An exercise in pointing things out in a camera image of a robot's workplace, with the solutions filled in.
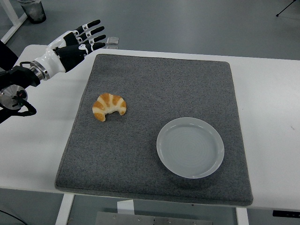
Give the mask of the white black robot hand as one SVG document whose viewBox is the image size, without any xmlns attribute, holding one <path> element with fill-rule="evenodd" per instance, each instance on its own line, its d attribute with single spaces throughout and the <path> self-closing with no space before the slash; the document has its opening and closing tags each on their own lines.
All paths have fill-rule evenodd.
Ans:
<svg viewBox="0 0 300 225">
<path fill-rule="evenodd" d="M 79 65 L 87 55 L 103 48 L 106 38 L 101 21 L 95 20 L 66 31 L 47 47 L 44 55 L 30 63 L 40 80 L 49 80 L 57 73 L 66 73 Z"/>
</svg>

